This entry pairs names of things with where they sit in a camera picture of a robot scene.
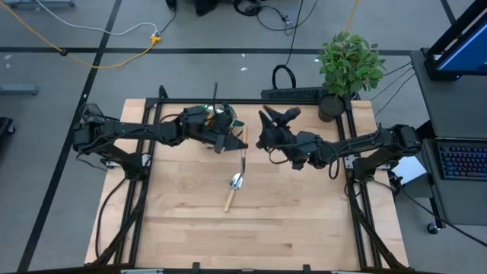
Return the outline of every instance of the plant pot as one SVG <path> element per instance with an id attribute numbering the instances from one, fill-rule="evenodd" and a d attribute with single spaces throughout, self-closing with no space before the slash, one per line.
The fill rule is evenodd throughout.
<path id="1" fill-rule="evenodd" d="M 323 96 L 318 105 L 318 117 L 324 122 L 332 122 L 345 112 L 345 101 L 338 96 Z"/>

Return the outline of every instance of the yellow cable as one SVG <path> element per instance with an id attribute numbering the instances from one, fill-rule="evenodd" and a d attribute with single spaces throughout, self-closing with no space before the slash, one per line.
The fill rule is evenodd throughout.
<path id="1" fill-rule="evenodd" d="M 350 26 L 352 25 L 352 20 L 353 20 L 353 17 L 355 16 L 355 11 L 357 11 L 357 5 L 358 5 L 358 0 L 355 0 L 355 3 L 353 5 L 352 14 L 350 14 L 349 23 L 347 24 L 347 28 L 345 29 L 346 32 L 350 31 Z"/>
<path id="2" fill-rule="evenodd" d="M 30 30 L 30 32 L 36 34 L 42 41 L 44 41 L 45 43 L 47 43 L 48 45 L 50 45 L 53 49 L 57 50 L 58 52 L 62 53 L 62 49 L 60 49 L 58 46 L 56 46 L 55 44 L 49 42 L 45 37 L 43 37 L 42 35 L 40 35 L 39 33 L 37 33 L 29 24 L 27 24 L 24 19 L 22 19 L 20 16 L 18 16 L 18 14 L 16 14 L 14 11 L 12 11 L 2 0 L 0 0 L 0 5 L 5 8 L 10 14 L 12 14 L 15 19 L 17 19 L 21 24 L 23 24 L 28 30 Z M 120 64 L 116 64 L 116 65 L 92 65 L 88 62 L 85 62 L 81 59 L 79 59 L 78 57 L 76 56 L 73 56 L 71 54 L 68 55 L 69 58 L 71 58 L 72 60 L 76 61 L 76 62 L 79 62 L 83 65 L 87 65 L 93 69 L 114 69 L 114 68 L 118 68 L 122 65 L 125 65 L 127 64 L 128 62 L 132 61 L 133 59 L 137 59 L 138 57 L 140 56 L 143 56 L 144 54 L 148 53 L 156 43 L 159 43 L 161 41 L 161 38 L 160 37 L 151 37 L 151 45 L 143 52 L 143 53 L 140 53 L 136 56 L 133 56 L 131 57 L 130 59 L 126 60 L 125 62 L 121 62 Z"/>

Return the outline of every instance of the computer monitor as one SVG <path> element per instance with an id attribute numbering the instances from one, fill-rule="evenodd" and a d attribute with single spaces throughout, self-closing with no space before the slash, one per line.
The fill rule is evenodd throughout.
<path id="1" fill-rule="evenodd" d="M 434 81 L 455 81 L 462 75 L 487 75 L 487 0 L 476 0 L 440 39 L 424 50 Z"/>

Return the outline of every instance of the potted plant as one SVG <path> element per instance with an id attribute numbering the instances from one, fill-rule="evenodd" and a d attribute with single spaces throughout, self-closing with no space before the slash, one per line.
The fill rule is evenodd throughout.
<path id="1" fill-rule="evenodd" d="M 357 34 L 349 36 L 341 32 L 330 43 L 323 44 L 318 57 L 323 63 L 320 74 L 326 74 L 325 86 L 328 94 L 320 99 L 318 116 L 331 122 L 345 111 L 345 101 L 363 89 L 370 91 L 377 87 L 384 76 L 384 59 L 379 59 L 377 44 L 369 45 Z"/>

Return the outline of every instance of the monitor screen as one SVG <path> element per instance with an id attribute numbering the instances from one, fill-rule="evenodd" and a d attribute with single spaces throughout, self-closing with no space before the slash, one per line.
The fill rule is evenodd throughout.
<path id="1" fill-rule="evenodd" d="M 480 26 L 438 66 L 445 72 L 472 72 L 487 74 L 487 24 Z"/>

